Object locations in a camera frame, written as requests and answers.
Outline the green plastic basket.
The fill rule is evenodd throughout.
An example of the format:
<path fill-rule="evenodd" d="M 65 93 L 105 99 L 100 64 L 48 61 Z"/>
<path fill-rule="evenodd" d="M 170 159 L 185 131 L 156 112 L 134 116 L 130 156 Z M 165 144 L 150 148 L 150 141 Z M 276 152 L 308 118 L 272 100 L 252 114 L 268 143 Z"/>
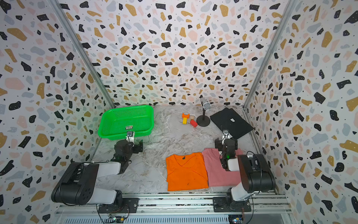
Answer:
<path fill-rule="evenodd" d="M 150 105 L 115 108 L 102 115 L 98 135 L 103 139 L 123 140 L 127 132 L 135 137 L 151 134 L 154 128 L 154 109 Z"/>

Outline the black t-shirt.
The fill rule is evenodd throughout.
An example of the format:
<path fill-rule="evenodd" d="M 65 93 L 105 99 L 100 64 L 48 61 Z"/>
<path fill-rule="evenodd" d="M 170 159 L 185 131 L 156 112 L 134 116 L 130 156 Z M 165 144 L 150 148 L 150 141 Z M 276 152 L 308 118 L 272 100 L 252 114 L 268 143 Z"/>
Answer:
<path fill-rule="evenodd" d="M 211 121 L 221 130 L 228 130 L 235 139 L 239 139 L 254 128 L 246 122 L 234 109 L 224 108 L 210 116 Z"/>

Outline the orange t-shirt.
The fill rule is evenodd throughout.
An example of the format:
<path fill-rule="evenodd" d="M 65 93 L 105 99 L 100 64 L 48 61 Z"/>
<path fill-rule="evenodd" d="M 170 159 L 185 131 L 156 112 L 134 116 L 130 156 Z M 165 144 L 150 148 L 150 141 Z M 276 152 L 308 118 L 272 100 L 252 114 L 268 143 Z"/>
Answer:
<path fill-rule="evenodd" d="M 168 191 L 208 188 L 208 174 L 203 154 L 171 155 L 166 158 Z"/>

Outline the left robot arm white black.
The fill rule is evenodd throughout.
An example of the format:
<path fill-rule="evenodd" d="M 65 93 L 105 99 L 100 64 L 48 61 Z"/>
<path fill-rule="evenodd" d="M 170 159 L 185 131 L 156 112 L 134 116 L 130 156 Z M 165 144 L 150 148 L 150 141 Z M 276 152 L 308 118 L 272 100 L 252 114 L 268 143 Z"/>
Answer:
<path fill-rule="evenodd" d="M 105 162 L 71 163 L 51 194 L 55 203 L 68 206 L 99 204 L 123 207 L 120 190 L 102 189 L 96 186 L 97 179 L 123 174 L 131 163 L 131 156 L 143 152 L 143 141 L 134 143 L 133 137 L 126 137 L 114 146 L 113 158 Z"/>

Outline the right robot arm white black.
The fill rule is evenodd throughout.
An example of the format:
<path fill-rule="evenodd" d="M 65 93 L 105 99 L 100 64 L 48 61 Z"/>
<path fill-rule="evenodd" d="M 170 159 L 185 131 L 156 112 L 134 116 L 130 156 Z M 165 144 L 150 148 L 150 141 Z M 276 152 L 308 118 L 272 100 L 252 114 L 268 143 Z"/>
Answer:
<path fill-rule="evenodd" d="M 237 141 L 233 138 L 218 138 L 214 141 L 215 148 L 220 152 L 220 162 L 227 172 L 240 173 L 241 182 L 229 188 L 226 193 L 225 203 L 227 206 L 247 201 L 251 196 L 261 192 L 274 190 L 276 181 L 264 155 L 236 155 Z"/>

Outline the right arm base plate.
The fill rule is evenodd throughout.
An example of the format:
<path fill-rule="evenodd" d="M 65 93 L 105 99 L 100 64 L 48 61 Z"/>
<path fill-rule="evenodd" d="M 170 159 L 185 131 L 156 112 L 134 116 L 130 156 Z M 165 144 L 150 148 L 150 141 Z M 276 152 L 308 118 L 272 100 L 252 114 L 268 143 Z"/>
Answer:
<path fill-rule="evenodd" d="M 251 204 L 249 200 L 233 201 L 227 197 L 213 198 L 214 212 L 251 212 Z"/>

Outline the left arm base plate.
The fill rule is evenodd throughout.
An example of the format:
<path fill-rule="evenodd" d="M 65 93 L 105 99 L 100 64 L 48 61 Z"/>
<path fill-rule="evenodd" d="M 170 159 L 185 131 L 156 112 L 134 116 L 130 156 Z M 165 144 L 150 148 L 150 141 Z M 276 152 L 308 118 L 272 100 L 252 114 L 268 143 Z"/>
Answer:
<path fill-rule="evenodd" d="M 139 205 L 139 198 L 122 198 L 113 204 L 101 204 L 98 208 L 100 214 L 109 213 L 136 213 Z"/>

